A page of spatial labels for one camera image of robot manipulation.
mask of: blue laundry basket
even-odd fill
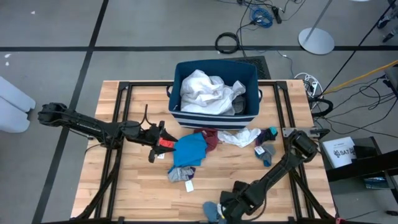
[[[225,85],[233,86],[240,81],[245,87],[243,95],[246,99],[246,109],[241,115],[213,115],[202,113],[191,113],[180,111],[181,96],[180,89],[182,80],[187,78],[193,71],[199,69],[208,76],[219,76]],[[247,63],[233,62],[228,60],[197,60],[181,62],[175,68],[173,90],[167,96],[170,98],[169,111],[186,128],[215,128],[220,130],[237,130],[246,127],[250,121],[259,114],[259,102],[262,93],[259,90],[257,80],[257,68]]]

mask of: maroon cloth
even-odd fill
[[[217,130],[213,128],[199,128],[193,131],[194,133],[201,133],[206,141],[206,153],[214,150],[218,143]]]

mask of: concrete floor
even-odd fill
[[[0,1],[1,47],[76,47],[88,46],[101,8],[101,0],[2,0]],[[276,6],[285,1],[274,0]],[[289,21],[274,24],[270,29],[243,30],[246,45],[298,46],[299,32],[310,27],[326,4],[326,0],[307,0]],[[363,36],[387,8],[387,1],[352,2],[334,0],[319,28],[334,37],[338,46],[358,45]],[[285,17],[297,10],[290,3]],[[238,28],[244,7],[216,0],[113,0],[108,4],[96,46],[189,46],[213,45],[222,32]],[[364,45],[381,45],[383,30],[375,29]],[[398,37],[386,45],[398,45]],[[307,72],[316,76],[323,86],[332,79],[352,52],[333,51],[324,56],[303,50],[281,51],[290,57],[294,73]],[[30,113],[30,128],[21,134],[0,133],[0,223],[30,223],[55,151],[61,128],[42,126],[37,112],[48,102],[69,105],[86,52],[0,52],[0,75],[33,97],[37,107]],[[291,78],[290,62],[277,52],[265,55],[273,79]],[[332,86],[362,75],[396,60],[397,51],[358,51]],[[175,65],[182,61],[206,58],[242,57],[241,52],[221,55],[209,51],[97,52],[93,53],[84,79],[77,110],[93,116],[103,80],[170,80]],[[389,93],[382,84],[375,85],[380,93]],[[327,95],[335,104],[342,102],[357,89]],[[355,96],[333,114],[368,104],[367,98]],[[393,101],[376,110],[366,108],[335,118],[336,121],[361,126],[385,115]],[[398,120],[395,107],[391,114],[370,130],[395,134]],[[339,131],[344,126],[333,125]],[[396,149],[398,139],[356,131],[349,136],[374,136],[382,152]],[[331,132],[325,139],[343,137]],[[44,222],[67,220],[70,217],[87,140],[70,133],[44,215]],[[331,191],[343,218],[377,210],[354,220],[397,223],[398,218],[384,214],[398,210],[390,191],[366,190],[360,180],[331,183]]]

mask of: white tag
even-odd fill
[[[262,148],[261,146],[256,146],[256,147],[254,147],[254,150],[255,150],[256,153],[259,154],[259,155],[265,153],[265,150],[263,150],[263,148]]]
[[[193,191],[192,180],[185,181],[185,188],[187,189],[187,192]]]

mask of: wooden tabletop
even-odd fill
[[[296,126],[312,127],[313,121],[302,81],[286,82]],[[118,85],[118,81],[104,81],[95,118],[111,122]],[[248,128],[279,127],[273,89],[271,86],[260,86],[260,89],[263,92],[260,113]],[[124,91],[119,119],[123,113],[125,96]],[[289,125],[282,91],[280,97],[285,121]],[[169,113],[169,99],[164,86],[134,87],[128,120],[140,121],[146,103],[149,105],[148,119],[151,123],[164,120],[167,131],[177,139],[193,132],[192,129],[182,128]],[[148,127],[148,124],[143,124],[143,128]],[[280,128],[277,139],[269,143],[276,149],[276,155],[272,158],[274,165],[284,154]],[[88,147],[95,144],[98,142],[90,141]],[[250,183],[260,179],[270,169],[264,167],[262,161],[255,157],[254,142],[242,149],[219,142],[217,148],[209,152],[206,159],[202,160],[202,165],[197,167],[192,179],[195,190],[187,193],[184,182],[171,183],[167,178],[167,171],[173,165],[172,153],[166,153],[165,159],[156,159],[155,163],[151,164],[148,162],[149,150],[145,146],[124,142],[113,220],[117,220],[119,216],[124,216],[126,220],[145,221],[206,220],[202,209],[204,202],[218,203],[221,191],[230,191],[236,180]],[[99,189],[104,157],[103,147],[94,147],[86,153],[71,217],[79,215]],[[334,215],[335,208],[321,155],[317,154],[312,162],[305,164],[305,171],[310,190],[326,210]],[[108,194],[109,190],[104,198],[103,216],[106,214]],[[306,216],[304,198],[300,190],[299,194],[303,215]],[[258,221],[286,221],[289,216],[294,217],[295,214],[289,177],[286,175],[268,191],[266,211]]]

